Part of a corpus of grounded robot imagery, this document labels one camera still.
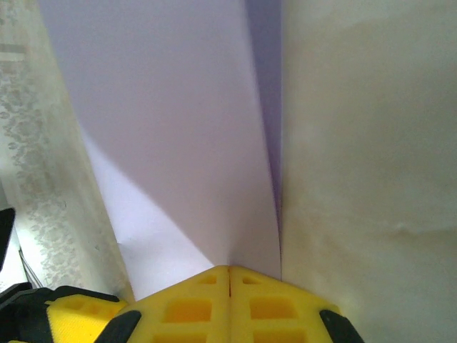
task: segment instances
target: white paper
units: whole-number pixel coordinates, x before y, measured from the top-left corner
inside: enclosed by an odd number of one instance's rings
[[[215,264],[280,277],[243,3],[39,3],[136,297]]]

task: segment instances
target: white curtain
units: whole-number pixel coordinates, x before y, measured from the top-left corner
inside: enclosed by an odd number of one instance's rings
[[[35,1],[0,1],[0,179],[47,287],[132,293]]]

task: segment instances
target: white wall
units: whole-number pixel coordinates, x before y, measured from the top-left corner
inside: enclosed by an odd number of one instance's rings
[[[457,2],[287,4],[283,277],[367,342],[455,342]]]
[[[243,2],[39,3],[135,295],[213,264],[279,277]]]

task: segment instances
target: rectangular cutout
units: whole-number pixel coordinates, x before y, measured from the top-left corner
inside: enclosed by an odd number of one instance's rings
[[[97,304],[90,304],[87,308],[85,308],[86,312],[92,315],[98,314],[101,312],[102,307]]]
[[[205,334],[157,334],[153,343],[206,343]]]
[[[295,319],[293,302],[285,297],[258,297],[249,302],[252,319]]]
[[[204,279],[200,280],[199,284],[215,284],[216,282],[216,275],[208,275]]]
[[[300,330],[255,331],[254,343],[306,343],[305,333]]]
[[[183,298],[172,301],[165,311],[165,323],[209,322],[211,300]]]
[[[257,281],[256,279],[254,279],[252,277],[244,277],[243,278],[243,283],[244,284],[260,284],[259,281]]]
[[[64,306],[67,308],[67,309],[74,309],[76,311],[82,309],[82,307],[84,306],[85,304],[85,301],[83,300],[80,300],[80,299],[71,299],[69,300]]]

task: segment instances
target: yellow 3d-printed part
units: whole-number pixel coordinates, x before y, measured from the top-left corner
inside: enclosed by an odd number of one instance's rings
[[[94,343],[101,331],[127,303],[85,295],[48,302],[47,315],[54,343]]]
[[[128,343],[332,343],[319,315],[338,307],[242,267],[214,267],[125,307]]]
[[[332,343],[319,312],[335,305],[242,267],[230,267],[230,285],[232,342]]]
[[[128,342],[229,343],[229,268],[206,272],[127,306],[140,311]]]

